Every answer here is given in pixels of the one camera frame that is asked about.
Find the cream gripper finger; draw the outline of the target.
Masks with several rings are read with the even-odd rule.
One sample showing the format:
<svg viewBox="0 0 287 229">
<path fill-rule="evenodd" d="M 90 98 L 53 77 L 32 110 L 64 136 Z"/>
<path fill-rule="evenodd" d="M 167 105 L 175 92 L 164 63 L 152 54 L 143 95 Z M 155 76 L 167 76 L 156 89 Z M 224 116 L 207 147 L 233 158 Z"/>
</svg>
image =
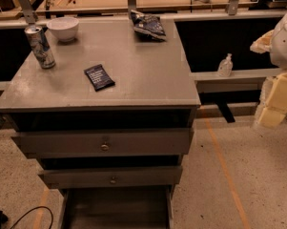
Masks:
<svg viewBox="0 0 287 229">
<path fill-rule="evenodd" d="M 262 36 L 260 36 L 253 44 L 250 46 L 250 50 L 256 53 L 265 53 L 270 51 L 271 38 L 273 35 L 273 30 L 267 31 Z"/>
</svg>

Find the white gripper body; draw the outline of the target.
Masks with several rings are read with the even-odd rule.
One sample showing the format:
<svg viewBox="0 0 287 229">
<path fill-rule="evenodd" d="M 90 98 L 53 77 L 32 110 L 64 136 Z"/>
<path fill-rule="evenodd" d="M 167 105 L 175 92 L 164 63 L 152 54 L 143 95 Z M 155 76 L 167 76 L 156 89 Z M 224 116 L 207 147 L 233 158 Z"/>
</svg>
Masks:
<svg viewBox="0 0 287 229">
<path fill-rule="evenodd" d="M 287 115 L 287 72 L 267 77 L 262 85 L 255 122 L 275 128 Z"/>
</svg>

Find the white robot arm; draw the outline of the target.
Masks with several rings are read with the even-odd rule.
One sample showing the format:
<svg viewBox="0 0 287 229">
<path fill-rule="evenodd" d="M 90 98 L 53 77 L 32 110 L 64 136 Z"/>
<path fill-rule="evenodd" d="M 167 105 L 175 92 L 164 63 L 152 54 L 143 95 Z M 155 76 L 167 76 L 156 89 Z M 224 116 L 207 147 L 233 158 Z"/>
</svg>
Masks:
<svg viewBox="0 0 287 229">
<path fill-rule="evenodd" d="M 253 42 L 250 50 L 268 52 L 271 63 L 284 70 L 284 73 L 266 78 L 256 109 L 256 122 L 263 127 L 274 128 L 287 115 L 287 12 L 273 30 Z"/>
</svg>

